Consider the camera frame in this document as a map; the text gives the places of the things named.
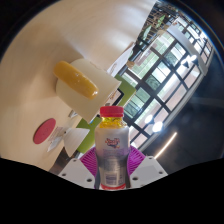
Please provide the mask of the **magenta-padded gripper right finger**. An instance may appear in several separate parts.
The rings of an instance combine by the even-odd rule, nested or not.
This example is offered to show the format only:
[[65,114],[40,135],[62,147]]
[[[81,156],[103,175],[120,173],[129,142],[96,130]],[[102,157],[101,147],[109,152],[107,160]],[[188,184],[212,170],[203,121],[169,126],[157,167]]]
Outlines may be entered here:
[[135,147],[131,147],[127,159],[127,174],[131,189],[143,187],[167,176],[153,156],[145,156]]

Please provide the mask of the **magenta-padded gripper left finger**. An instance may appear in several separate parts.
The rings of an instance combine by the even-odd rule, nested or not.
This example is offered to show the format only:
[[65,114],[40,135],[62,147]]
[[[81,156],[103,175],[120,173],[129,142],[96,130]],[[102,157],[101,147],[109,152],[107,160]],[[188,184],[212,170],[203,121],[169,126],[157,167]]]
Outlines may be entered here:
[[71,159],[59,173],[59,177],[78,186],[94,189],[97,172],[97,156],[95,148],[91,148],[80,159]]

